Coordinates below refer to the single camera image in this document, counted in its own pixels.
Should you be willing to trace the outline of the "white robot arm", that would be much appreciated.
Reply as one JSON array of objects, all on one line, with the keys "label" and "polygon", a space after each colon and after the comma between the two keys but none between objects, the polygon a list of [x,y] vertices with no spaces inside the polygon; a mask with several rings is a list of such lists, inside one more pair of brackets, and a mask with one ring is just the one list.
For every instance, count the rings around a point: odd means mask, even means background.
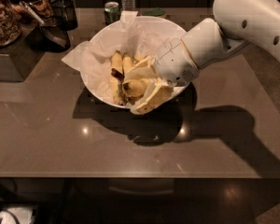
[{"label": "white robot arm", "polygon": [[135,89],[149,80],[132,113],[143,115],[164,104],[175,87],[188,86],[208,65],[228,60],[248,44],[265,49],[280,62],[278,0],[214,0],[213,14],[159,47],[148,66],[125,76],[124,84]]}]

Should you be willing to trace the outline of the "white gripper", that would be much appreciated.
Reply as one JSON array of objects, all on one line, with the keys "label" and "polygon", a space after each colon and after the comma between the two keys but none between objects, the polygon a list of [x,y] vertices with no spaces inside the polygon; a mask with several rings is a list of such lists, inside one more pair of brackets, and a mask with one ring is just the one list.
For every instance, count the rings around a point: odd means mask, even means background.
[{"label": "white gripper", "polygon": [[140,79],[147,84],[144,94],[131,107],[133,114],[149,113],[171,98],[174,89],[170,85],[159,79],[148,79],[155,78],[156,73],[172,86],[183,87],[188,86],[200,71],[179,38],[167,41],[159,47],[155,59],[147,56],[124,75],[124,80]]}]

